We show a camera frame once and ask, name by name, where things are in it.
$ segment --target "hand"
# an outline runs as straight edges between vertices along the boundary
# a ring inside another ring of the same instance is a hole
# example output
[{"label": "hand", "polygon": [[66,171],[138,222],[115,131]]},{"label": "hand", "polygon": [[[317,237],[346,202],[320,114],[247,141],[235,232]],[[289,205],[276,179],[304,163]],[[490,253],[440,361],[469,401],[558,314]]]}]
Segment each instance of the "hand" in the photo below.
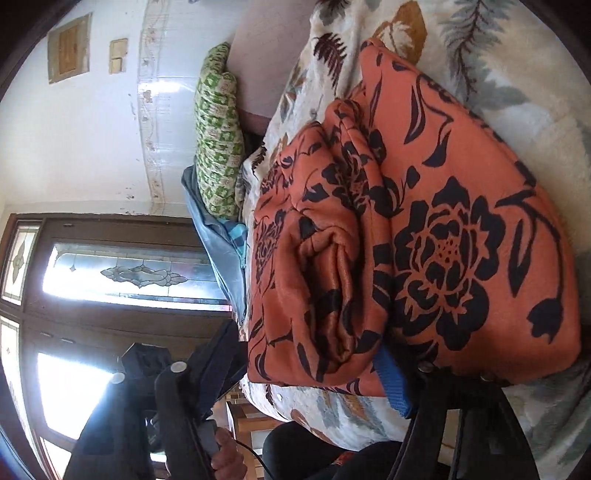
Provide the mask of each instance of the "hand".
[{"label": "hand", "polygon": [[216,441],[220,451],[212,458],[216,480],[243,480],[246,476],[244,456],[238,452],[238,444],[229,431],[217,429]]}]

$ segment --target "bed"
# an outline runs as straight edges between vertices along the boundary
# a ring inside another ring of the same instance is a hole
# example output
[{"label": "bed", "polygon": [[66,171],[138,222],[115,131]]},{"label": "bed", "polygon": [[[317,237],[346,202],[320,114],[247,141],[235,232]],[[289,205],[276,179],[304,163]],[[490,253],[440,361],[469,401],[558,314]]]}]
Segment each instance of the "bed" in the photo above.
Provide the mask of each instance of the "bed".
[{"label": "bed", "polygon": [[[310,34],[268,123],[264,144],[243,164],[243,221],[249,231],[260,184],[282,148],[360,80],[362,41],[380,38],[480,115],[545,187],[576,255],[583,326],[591,324],[591,85],[555,33],[515,0],[321,0]],[[248,321],[241,325],[248,335]],[[541,478],[567,478],[591,443],[591,361],[505,390]],[[242,381],[263,413],[295,420],[350,450],[399,440],[408,421],[385,398]],[[451,425],[454,413],[450,414]],[[450,459],[453,429],[440,459]]]}]

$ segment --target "wooden furniture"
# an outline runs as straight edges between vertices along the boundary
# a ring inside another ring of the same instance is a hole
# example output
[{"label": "wooden furniture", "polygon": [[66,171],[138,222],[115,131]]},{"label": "wooden furniture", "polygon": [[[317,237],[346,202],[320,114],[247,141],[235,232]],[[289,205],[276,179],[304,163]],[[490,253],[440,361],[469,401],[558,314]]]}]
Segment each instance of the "wooden furniture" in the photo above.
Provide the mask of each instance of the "wooden furniture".
[{"label": "wooden furniture", "polygon": [[[236,440],[252,448],[252,432],[272,430],[281,425],[281,422],[261,413],[250,403],[233,404],[226,402],[228,411],[228,423],[230,431]],[[245,480],[257,480],[263,477],[263,468],[253,454],[245,448],[238,446],[244,455],[244,463],[248,468]]]}]

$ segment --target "stained glass window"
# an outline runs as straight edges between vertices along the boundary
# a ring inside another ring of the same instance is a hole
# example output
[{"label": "stained glass window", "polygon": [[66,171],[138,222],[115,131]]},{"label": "stained glass window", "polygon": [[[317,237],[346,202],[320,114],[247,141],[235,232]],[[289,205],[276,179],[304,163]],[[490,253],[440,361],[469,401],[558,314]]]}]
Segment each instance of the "stained glass window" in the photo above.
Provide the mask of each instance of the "stained glass window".
[{"label": "stained glass window", "polygon": [[58,243],[45,293],[78,299],[184,310],[230,310],[207,253]]},{"label": "stained glass window", "polygon": [[2,282],[2,299],[20,305],[39,225],[19,222]]},{"label": "stained glass window", "polygon": [[19,325],[4,317],[0,317],[0,356],[2,358],[2,366],[4,367],[4,375],[6,376],[8,388],[27,440],[31,444],[35,454],[37,454],[37,449],[33,442],[33,434],[31,433],[31,427],[27,419],[25,400],[22,394],[19,347]]}]

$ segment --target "orange floral fabric bundle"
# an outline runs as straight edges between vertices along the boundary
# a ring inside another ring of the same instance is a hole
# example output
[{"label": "orange floral fabric bundle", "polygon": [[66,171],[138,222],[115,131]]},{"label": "orange floral fabric bundle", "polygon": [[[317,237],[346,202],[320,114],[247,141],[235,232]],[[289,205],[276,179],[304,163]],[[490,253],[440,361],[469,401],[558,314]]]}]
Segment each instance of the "orange floral fabric bundle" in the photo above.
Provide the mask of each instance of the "orange floral fabric bundle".
[{"label": "orange floral fabric bundle", "polygon": [[519,383],[570,366],[573,258],[544,190],[380,41],[364,42],[360,63],[349,99],[304,127],[262,183],[249,379],[383,396],[372,358],[386,332],[459,375]]}]

